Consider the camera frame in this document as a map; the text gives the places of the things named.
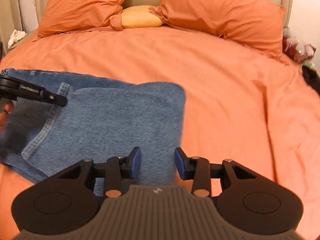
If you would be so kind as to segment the person's left hand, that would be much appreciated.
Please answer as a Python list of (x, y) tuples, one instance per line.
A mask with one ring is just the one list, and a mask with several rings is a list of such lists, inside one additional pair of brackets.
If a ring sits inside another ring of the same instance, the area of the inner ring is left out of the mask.
[(8, 118), (10, 116), (10, 113), (14, 109), (14, 104), (7, 103), (6, 106), (4, 107), (4, 111), (0, 113), (0, 132), (2, 133), (5, 130), (5, 124), (8, 121)]

